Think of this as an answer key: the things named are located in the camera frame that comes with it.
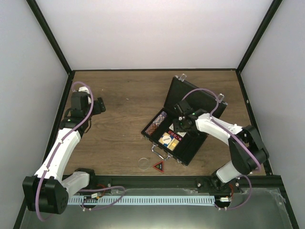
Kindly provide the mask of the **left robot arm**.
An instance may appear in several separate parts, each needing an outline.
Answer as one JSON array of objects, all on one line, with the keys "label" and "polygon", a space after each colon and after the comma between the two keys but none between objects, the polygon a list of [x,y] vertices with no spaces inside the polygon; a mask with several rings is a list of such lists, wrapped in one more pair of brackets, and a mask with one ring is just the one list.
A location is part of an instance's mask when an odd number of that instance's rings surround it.
[{"label": "left robot arm", "polygon": [[25,177],[22,183],[28,210],[61,214],[74,194],[81,189],[91,193],[97,188],[93,169],[78,168],[67,178],[63,173],[75,147],[90,130],[92,116],[105,110],[103,100],[94,100],[89,88],[83,86],[72,93],[71,107],[60,122],[51,151],[35,175]]}]

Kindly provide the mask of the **black poker case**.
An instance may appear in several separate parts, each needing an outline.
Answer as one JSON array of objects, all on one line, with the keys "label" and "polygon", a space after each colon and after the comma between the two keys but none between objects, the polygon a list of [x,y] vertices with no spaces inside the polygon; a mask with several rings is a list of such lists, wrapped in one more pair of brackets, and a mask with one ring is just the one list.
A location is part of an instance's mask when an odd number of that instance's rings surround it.
[{"label": "black poker case", "polygon": [[223,101],[223,95],[215,97],[199,90],[185,78],[185,74],[173,77],[163,108],[141,134],[168,158],[188,166],[208,137],[197,130],[195,119],[205,113],[220,118],[227,102]]}]

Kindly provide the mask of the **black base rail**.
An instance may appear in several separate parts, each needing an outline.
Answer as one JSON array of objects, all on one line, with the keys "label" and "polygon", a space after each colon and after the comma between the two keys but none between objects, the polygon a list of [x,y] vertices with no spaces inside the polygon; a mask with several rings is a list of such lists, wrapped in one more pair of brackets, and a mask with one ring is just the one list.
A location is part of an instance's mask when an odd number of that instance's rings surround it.
[{"label": "black base rail", "polygon": [[249,187],[246,178],[233,179],[228,184],[214,186],[210,176],[99,176],[93,179],[95,184],[123,186],[128,188],[197,188],[200,192],[220,193],[233,188]]}]

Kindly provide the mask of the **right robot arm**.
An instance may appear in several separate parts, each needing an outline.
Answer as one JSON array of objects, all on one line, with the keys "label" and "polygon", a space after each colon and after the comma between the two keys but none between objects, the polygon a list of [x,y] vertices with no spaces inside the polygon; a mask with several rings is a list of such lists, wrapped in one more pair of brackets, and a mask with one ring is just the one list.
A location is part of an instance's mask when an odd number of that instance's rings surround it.
[{"label": "right robot arm", "polygon": [[254,126],[241,127],[222,121],[203,109],[194,111],[186,100],[181,100],[174,109],[178,113],[178,119],[173,122],[174,132],[205,133],[229,147],[231,160],[211,175],[215,191],[225,191],[231,180],[259,170],[269,159],[269,153]]}]

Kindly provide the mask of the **white dealer button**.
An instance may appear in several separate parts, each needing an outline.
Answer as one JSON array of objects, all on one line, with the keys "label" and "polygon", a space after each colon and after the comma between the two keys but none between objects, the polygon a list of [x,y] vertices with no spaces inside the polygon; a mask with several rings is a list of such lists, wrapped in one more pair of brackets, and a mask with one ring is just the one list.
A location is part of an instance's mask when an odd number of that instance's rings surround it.
[{"label": "white dealer button", "polygon": [[162,137],[162,143],[163,143],[163,144],[170,144],[171,141],[172,141],[172,138],[171,138],[170,135],[164,135],[164,136]]}]

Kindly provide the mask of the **clear acrylic dealer puck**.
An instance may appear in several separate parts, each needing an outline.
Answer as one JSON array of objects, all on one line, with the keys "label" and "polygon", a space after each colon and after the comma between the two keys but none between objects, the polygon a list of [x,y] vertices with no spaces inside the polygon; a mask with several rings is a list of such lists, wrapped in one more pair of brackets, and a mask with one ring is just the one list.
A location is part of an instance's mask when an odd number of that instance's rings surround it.
[{"label": "clear acrylic dealer puck", "polygon": [[149,159],[143,157],[138,160],[137,165],[140,170],[145,171],[150,168],[150,161],[149,161]]}]

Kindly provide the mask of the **red die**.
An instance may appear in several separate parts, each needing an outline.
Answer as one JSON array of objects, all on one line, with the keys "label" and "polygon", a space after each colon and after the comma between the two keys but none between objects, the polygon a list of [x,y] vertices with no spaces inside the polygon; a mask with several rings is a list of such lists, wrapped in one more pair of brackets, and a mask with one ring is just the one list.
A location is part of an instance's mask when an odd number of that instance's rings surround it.
[{"label": "red die", "polygon": [[180,140],[179,136],[176,135],[176,134],[172,135],[172,137],[174,137],[174,138],[177,139],[177,140]]}]

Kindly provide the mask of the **blue yellow card deck box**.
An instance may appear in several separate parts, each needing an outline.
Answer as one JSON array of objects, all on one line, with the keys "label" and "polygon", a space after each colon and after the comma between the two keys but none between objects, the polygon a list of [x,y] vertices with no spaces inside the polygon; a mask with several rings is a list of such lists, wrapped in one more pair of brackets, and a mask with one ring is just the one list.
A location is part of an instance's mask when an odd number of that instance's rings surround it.
[{"label": "blue yellow card deck box", "polygon": [[173,151],[178,146],[180,141],[174,136],[164,133],[158,142],[161,143],[162,146]]}]

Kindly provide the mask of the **triangular all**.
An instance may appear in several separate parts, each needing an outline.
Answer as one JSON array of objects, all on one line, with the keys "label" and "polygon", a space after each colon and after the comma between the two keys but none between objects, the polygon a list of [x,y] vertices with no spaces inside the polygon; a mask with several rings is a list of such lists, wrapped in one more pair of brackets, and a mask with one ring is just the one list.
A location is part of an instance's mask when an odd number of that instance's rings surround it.
[{"label": "triangular all", "polygon": [[164,161],[160,161],[156,164],[153,165],[153,168],[156,169],[157,171],[164,173]]}]

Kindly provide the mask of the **red black chip stack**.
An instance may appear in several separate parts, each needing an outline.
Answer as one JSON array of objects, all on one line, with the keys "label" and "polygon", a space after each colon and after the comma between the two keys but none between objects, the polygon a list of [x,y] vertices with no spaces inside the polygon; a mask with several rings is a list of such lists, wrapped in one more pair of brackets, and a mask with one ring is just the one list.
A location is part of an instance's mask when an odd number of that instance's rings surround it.
[{"label": "red black chip stack", "polygon": [[145,133],[147,135],[152,135],[156,129],[158,128],[158,125],[156,123],[151,123],[150,126],[145,130]]}]

